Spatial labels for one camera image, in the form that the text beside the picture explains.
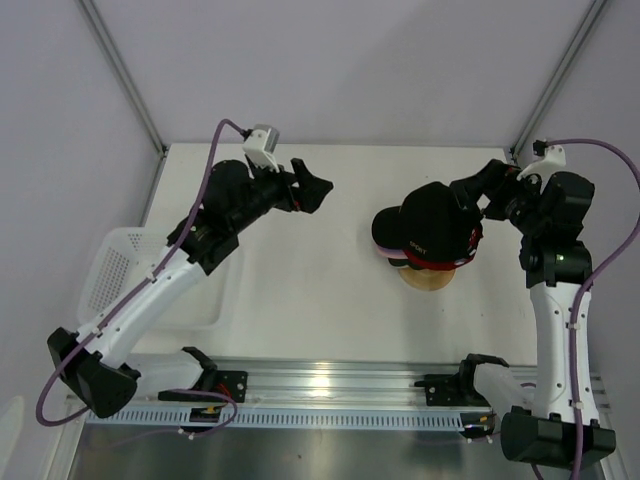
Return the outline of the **dark green baseball cap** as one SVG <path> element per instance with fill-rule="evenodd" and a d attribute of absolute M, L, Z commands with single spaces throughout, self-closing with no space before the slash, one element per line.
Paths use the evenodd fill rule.
<path fill-rule="evenodd" d="M 412 270 L 412 271 L 423 271 L 424 270 L 423 267 L 416 266 L 416 265 L 412 264 L 411 262 L 409 262 L 406 259 L 388 258 L 387 261 L 393 268 L 396 268 L 396 269 L 409 269 L 409 270 Z"/>

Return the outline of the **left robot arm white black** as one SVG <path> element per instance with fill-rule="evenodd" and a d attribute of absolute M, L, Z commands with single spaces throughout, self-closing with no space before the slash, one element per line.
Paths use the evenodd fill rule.
<path fill-rule="evenodd" d="M 209 398 L 216 388 L 214 362 L 195 347 L 168 360 L 134 363 L 133 347 L 184 293 L 223 263 L 239 235 L 276 208 L 317 211 L 334 185 L 313 175 L 301 159 L 292 169 L 261 169 L 250 160 L 209 164 L 189 215 L 167 238 L 155 268 L 93 322 L 71 332 L 56 329 L 47 346 L 55 375 L 99 418 L 134 397 Z"/>

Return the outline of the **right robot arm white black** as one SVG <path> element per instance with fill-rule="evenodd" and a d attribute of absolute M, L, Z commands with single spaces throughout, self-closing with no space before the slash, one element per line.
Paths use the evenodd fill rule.
<path fill-rule="evenodd" d="M 516 381 L 503 359 L 470 354 L 460 364 L 457 395 L 469 404 L 487 401 L 500 420 L 508 460 L 577 477 L 616 448 L 614 431 L 600 422 L 588 361 L 587 282 L 593 268 L 579 235 L 595 187 L 576 173 L 524 173 L 498 160 L 450 186 L 463 209 L 486 197 L 484 218 L 508 221 L 521 233 L 519 262 L 537 348 L 533 391 Z"/>

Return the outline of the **lavender baseball cap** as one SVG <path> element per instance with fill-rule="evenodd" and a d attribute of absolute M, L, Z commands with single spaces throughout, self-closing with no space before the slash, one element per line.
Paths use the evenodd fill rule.
<path fill-rule="evenodd" d="M 400 260 L 406 261 L 407 260 L 407 256 L 402 250 L 389 249 L 389 248 L 382 247 L 380 245 L 375 245 L 375 248 L 376 248 L 377 252 L 381 256 L 383 256 L 383 257 L 385 257 L 387 259 L 398 260 L 398 261 L 400 261 Z"/>

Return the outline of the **black baseball cap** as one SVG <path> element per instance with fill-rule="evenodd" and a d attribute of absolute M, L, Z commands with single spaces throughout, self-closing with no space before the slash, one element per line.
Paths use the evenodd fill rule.
<path fill-rule="evenodd" d="M 412 191 L 401 205 L 379 211 L 372 221 L 371 236 L 375 245 L 402 250 L 406 234 L 428 223 L 471 225 L 481 221 L 478 207 L 462 210 L 448 186 L 432 182 Z"/>

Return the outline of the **red baseball cap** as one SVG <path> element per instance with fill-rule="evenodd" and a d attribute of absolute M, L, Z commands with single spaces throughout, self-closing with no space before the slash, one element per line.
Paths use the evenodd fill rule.
<path fill-rule="evenodd" d="M 475 259 L 482 238 L 480 223 L 428 223 L 406 234 L 402 251 L 418 270 L 452 271 Z"/>

